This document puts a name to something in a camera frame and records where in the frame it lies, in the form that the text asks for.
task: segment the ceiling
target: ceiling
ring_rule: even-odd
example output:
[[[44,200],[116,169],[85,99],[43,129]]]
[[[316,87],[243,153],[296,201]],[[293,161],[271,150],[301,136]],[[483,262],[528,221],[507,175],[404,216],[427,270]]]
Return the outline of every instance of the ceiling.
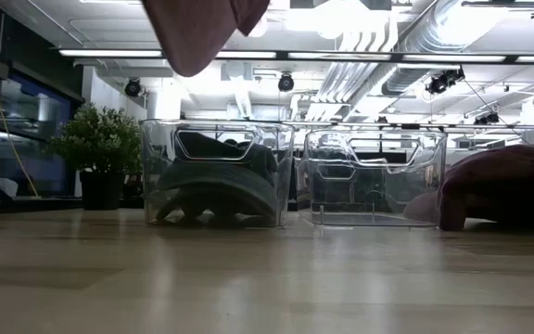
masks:
[[[430,0],[413,0],[408,12],[398,15],[401,32],[417,18]],[[41,34],[54,45],[65,48],[159,48],[153,30],[141,6],[85,4],[80,0],[0,0],[0,7],[14,19]],[[325,39],[318,32],[290,31],[279,18],[287,10],[277,8],[268,12],[267,32],[259,38],[244,37],[236,32],[227,42],[227,49],[269,50],[336,50],[342,39]],[[534,19],[532,10],[511,10],[489,32],[467,47],[465,52],[476,53],[534,53]],[[248,89],[254,104],[289,106],[296,93],[316,91],[329,72],[328,62],[253,62],[253,69],[289,71],[296,81],[295,92],[280,93],[278,78],[263,77],[254,80]],[[117,85],[131,76],[131,70],[142,68],[167,69],[162,60],[107,60],[94,63],[102,72],[117,69],[109,75]],[[194,78],[174,76],[184,90],[183,110],[225,109],[235,101],[232,82],[223,81],[223,62],[212,63]],[[445,115],[462,115],[483,107],[485,103],[500,100],[504,115],[520,112],[520,101],[534,92],[534,66],[464,66],[467,81],[459,83],[448,93],[432,102],[421,92],[410,92],[395,101],[391,107],[393,118],[412,121],[441,119]],[[142,82],[158,89],[164,78],[148,76]],[[479,96],[473,94],[472,88]]]

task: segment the plastic bin handle cutout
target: plastic bin handle cutout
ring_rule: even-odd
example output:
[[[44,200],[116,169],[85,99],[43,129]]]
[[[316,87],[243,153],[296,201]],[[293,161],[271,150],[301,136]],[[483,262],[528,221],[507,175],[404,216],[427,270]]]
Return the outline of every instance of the plastic bin handle cutout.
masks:
[[[356,153],[356,147],[352,144],[354,142],[375,142],[378,145],[382,146],[382,143],[391,142],[391,143],[414,143],[415,148],[406,148],[413,150],[412,155],[406,162],[388,162],[386,159],[370,159],[370,160],[360,160],[358,154]],[[422,144],[418,139],[405,139],[405,138],[352,138],[348,140],[348,151],[355,159],[355,163],[362,167],[376,167],[376,168],[401,168],[401,167],[410,167],[415,162],[415,157],[417,157],[422,151]]]
[[[211,135],[210,137],[214,137],[215,135],[219,136],[220,134],[240,134],[240,135],[244,135],[245,137],[247,137],[247,135],[249,135],[251,137],[251,139],[249,140],[250,143],[247,145],[246,149],[244,150],[244,152],[242,152],[242,155],[238,156],[238,157],[221,157],[221,156],[215,156],[215,157],[197,157],[193,154],[191,154],[189,152],[189,150],[187,150],[186,146],[184,145],[183,143],[183,140],[181,139],[181,134],[202,134],[202,135]],[[256,141],[256,138],[258,137],[253,131],[249,131],[249,130],[231,130],[231,129],[228,129],[228,130],[223,130],[223,131],[219,131],[219,130],[209,130],[209,129],[192,129],[192,128],[188,128],[188,129],[182,129],[182,130],[177,130],[176,131],[176,134],[174,136],[176,138],[176,143],[179,145],[179,147],[183,150],[183,154],[184,156],[191,160],[191,161],[228,161],[228,162],[232,162],[232,161],[242,161],[247,155],[248,153],[250,152],[250,149],[252,148],[253,145],[255,145],[255,141]]]
[[[337,173],[340,173],[342,170],[347,170],[350,172],[350,175],[348,176],[329,176],[329,173],[335,169]],[[345,164],[319,164],[316,168],[319,175],[321,175],[321,178],[323,180],[331,180],[331,181],[350,181],[353,178],[353,175],[356,174],[356,170],[348,165]]]

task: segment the black plant pot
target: black plant pot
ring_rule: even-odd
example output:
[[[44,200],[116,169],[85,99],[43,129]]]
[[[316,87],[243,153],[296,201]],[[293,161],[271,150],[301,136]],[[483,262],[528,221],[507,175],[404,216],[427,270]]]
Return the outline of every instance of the black plant pot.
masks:
[[[121,200],[122,173],[80,172],[84,210],[117,210]]]

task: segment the pink fabric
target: pink fabric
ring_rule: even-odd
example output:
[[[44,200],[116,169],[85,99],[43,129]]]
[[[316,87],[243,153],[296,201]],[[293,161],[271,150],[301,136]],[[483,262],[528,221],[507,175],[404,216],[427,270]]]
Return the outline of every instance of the pink fabric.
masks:
[[[144,0],[149,20],[171,64],[189,77],[203,71],[232,33],[248,35],[269,0]]]

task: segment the white wall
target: white wall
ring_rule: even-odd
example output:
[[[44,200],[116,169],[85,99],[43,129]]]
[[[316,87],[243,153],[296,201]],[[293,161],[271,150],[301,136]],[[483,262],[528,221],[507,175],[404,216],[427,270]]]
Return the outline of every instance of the white wall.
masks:
[[[92,66],[83,68],[82,96],[86,102],[94,102],[100,108],[125,109],[127,115],[138,121],[147,117],[147,111],[133,102],[122,91],[101,79]]]

